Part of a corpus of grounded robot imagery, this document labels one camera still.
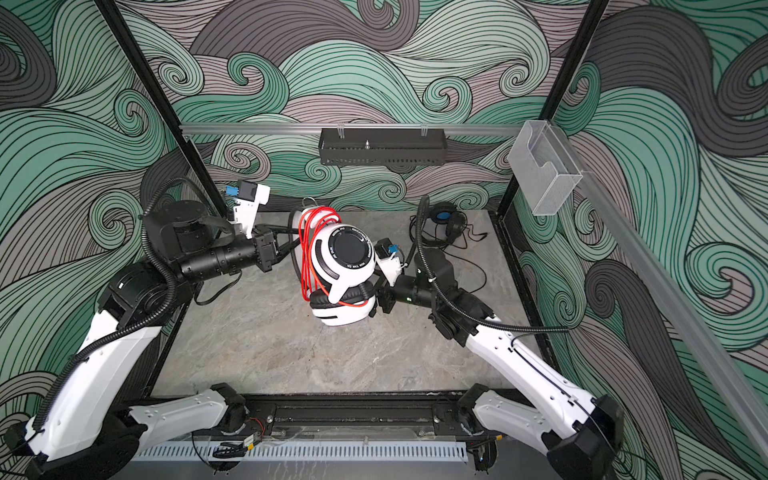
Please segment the wire bundle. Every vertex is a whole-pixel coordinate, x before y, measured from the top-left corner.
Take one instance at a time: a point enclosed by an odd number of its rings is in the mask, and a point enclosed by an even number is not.
[[[310,301],[310,293],[321,289],[328,296],[328,290],[320,280],[315,266],[312,263],[312,245],[315,243],[317,234],[326,226],[341,222],[341,217],[331,207],[315,207],[304,212],[299,219],[299,242],[301,246],[301,295],[307,302]],[[339,302],[344,306],[365,306],[367,302],[360,305],[354,305],[347,302]]]

